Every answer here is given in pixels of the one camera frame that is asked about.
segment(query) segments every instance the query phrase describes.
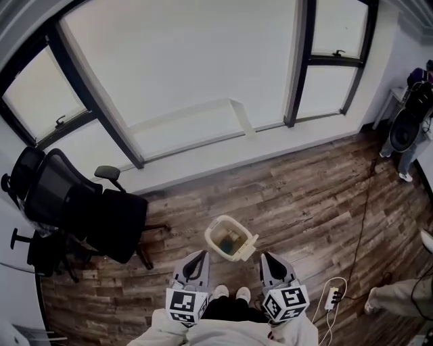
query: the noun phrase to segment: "black speaker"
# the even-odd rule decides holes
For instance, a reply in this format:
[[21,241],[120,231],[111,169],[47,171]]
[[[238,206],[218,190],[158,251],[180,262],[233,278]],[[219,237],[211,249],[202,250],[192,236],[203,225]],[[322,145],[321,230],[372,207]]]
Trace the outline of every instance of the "black speaker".
[[399,153],[408,150],[412,143],[415,142],[420,130],[421,124],[418,119],[407,109],[402,109],[390,129],[392,148]]

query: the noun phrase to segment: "window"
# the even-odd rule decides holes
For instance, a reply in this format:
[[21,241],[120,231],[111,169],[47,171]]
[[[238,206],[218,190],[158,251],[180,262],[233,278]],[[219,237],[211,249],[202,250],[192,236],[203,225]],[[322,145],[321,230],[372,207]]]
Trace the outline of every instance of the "window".
[[378,2],[306,0],[287,126],[346,114],[367,61]]
[[[143,158],[131,139],[98,99],[95,86],[83,80],[83,67],[59,25],[80,2],[44,23],[2,69],[0,115],[29,146],[72,150],[71,162],[81,168],[87,163],[84,171],[90,178],[97,167],[94,157],[105,159],[99,164],[142,168]],[[72,141],[71,134],[77,135]]]

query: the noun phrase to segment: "chair armrest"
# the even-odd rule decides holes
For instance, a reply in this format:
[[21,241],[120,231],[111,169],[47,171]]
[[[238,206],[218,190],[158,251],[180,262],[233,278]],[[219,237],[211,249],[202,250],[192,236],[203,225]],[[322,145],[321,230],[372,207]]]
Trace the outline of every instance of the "chair armrest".
[[95,176],[111,181],[117,181],[120,176],[120,170],[112,166],[99,166],[98,168],[96,168]]

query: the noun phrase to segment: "black pants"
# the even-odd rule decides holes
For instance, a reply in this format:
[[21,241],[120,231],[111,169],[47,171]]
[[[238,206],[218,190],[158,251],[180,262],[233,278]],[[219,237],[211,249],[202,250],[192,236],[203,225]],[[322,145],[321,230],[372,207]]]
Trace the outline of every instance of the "black pants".
[[202,319],[223,321],[251,321],[256,323],[267,323],[269,319],[264,313],[248,307],[245,299],[234,299],[231,297],[219,297],[212,300]]

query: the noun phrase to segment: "shoe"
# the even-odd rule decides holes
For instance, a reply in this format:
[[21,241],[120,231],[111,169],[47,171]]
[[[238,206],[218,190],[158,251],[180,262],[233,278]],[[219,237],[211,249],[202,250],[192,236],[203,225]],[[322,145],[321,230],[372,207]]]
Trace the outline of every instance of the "shoe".
[[376,287],[374,287],[374,288],[372,288],[372,289],[370,290],[370,293],[368,294],[368,299],[367,299],[367,301],[365,302],[365,305],[364,305],[364,312],[365,312],[366,315],[372,315],[372,314],[374,314],[375,312],[377,312],[377,311],[379,310],[379,309],[376,308],[376,307],[372,307],[371,304],[370,304],[371,294],[373,293],[373,291],[374,291],[375,289],[376,289]]
[[210,301],[212,301],[214,299],[221,298],[221,297],[228,297],[228,296],[229,296],[229,289],[227,288],[227,286],[219,285],[212,292],[212,296],[210,297]]
[[413,180],[413,178],[411,177],[411,175],[409,173],[408,174],[398,173],[398,176],[400,178],[402,178],[403,180],[406,180],[407,182],[411,182]]
[[236,292],[236,299],[243,299],[247,303],[251,300],[251,292],[247,287],[241,287]]

